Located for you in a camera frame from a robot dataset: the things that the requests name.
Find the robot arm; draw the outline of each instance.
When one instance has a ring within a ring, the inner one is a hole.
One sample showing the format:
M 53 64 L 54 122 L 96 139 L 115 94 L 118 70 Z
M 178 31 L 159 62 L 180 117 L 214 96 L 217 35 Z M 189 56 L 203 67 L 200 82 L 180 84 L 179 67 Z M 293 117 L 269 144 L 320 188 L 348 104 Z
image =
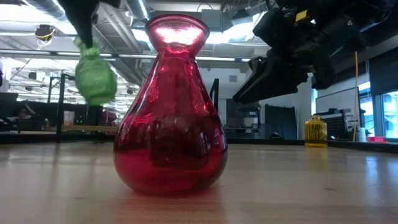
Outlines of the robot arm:
M 253 32 L 272 49 L 254 58 L 252 75 L 234 95 L 237 103 L 298 92 L 313 72 L 312 88 L 334 84 L 330 57 L 345 46 L 365 49 L 361 32 L 387 19 L 396 0 L 276 0 Z

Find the vase rim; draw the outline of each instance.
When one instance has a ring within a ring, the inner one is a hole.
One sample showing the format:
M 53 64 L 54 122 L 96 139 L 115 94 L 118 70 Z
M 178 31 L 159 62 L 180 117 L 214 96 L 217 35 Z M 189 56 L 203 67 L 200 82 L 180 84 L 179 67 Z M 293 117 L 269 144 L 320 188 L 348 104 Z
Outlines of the vase rim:
M 198 28 L 204 31 L 206 39 L 210 35 L 209 27 L 203 21 L 193 16 L 188 16 L 185 14 L 166 14 L 166 15 L 155 16 L 145 25 L 145 29 L 149 30 L 153 25 L 155 25 L 158 22 L 172 20 L 172 19 L 179 19 L 182 21 L 187 21 L 189 23 L 192 23 L 193 25 L 197 26 Z

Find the ceiling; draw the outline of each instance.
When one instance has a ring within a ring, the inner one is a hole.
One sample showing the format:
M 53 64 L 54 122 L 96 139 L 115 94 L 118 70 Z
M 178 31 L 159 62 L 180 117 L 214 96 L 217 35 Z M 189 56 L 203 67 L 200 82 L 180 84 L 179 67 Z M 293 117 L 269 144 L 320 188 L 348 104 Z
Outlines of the ceiling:
M 0 0 L 0 49 L 22 49 L 22 50 L 51 50 L 61 52 L 77 52 L 78 49 L 73 44 L 73 35 L 70 32 L 70 24 L 59 24 L 54 22 L 54 18 L 46 15 L 32 6 L 15 5 L 17 0 Z M 148 0 L 151 7 L 151 14 L 167 14 L 178 11 L 178 13 L 192 14 L 201 16 L 202 9 L 209 9 L 210 5 L 214 9 L 232 10 L 239 6 L 254 5 L 261 1 L 221 1 L 209 0 L 207 4 L 193 1 L 181 0 Z M 57 28 L 57 33 L 50 43 L 38 41 L 33 35 L 39 24 L 51 24 Z M 104 45 L 103 52 L 120 54 L 156 54 L 147 42 L 137 40 L 131 31 L 133 23 L 127 12 L 127 7 L 122 4 L 119 9 L 101 5 L 98 9 L 98 22 L 94 25 L 94 38 Z M 268 50 L 261 40 L 251 38 L 240 42 L 228 44 L 205 44 L 198 56 L 212 57 L 233 57 L 250 58 L 266 53 Z M 74 74 L 77 60 L 60 60 L 56 58 L 6 58 L 2 57 L 3 62 L 7 63 L 9 71 L 11 92 L 20 93 L 20 100 L 47 101 L 49 77 L 57 77 L 61 72 Z M 139 86 L 143 84 L 152 66 L 151 60 L 118 59 L 117 62 L 110 62 L 118 74 L 118 93 L 115 102 L 107 105 L 108 107 L 125 113 L 133 101 Z M 245 63 L 229 62 L 198 62 L 199 67 L 205 73 L 204 80 L 211 83 L 214 78 L 220 79 L 221 86 L 239 87 L 246 79 L 245 72 L 248 67 Z M 37 72 L 39 79 L 32 80 L 28 77 L 29 72 Z M 229 83 L 229 75 L 239 75 L 238 83 Z M 66 84 L 65 101 L 69 103 L 85 103 L 84 99 L 75 93 L 75 84 L 68 81 Z M 127 89 L 132 88 L 134 93 L 127 94 Z M 59 87 L 52 90 L 52 101 L 58 101 Z

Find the desk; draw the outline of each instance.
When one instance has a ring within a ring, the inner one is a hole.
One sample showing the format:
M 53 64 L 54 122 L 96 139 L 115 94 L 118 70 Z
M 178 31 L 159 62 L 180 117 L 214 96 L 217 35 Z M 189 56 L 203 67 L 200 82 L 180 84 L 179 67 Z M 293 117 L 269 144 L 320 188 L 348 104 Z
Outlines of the desk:
M 112 144 L 0 146 L 0 223 L 385 223 L 398 220 L 398 157 L 230 145 L 226 169 L 189 197 L 126 187 Z

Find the laboratory room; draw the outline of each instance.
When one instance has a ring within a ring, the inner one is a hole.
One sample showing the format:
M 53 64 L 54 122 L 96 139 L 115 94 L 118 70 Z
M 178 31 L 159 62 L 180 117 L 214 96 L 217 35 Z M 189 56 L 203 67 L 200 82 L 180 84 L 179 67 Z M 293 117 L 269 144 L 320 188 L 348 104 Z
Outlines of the laboratory room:
M 396 223 L 396 21 L 396 0 L 0 0 L 0 223 Z

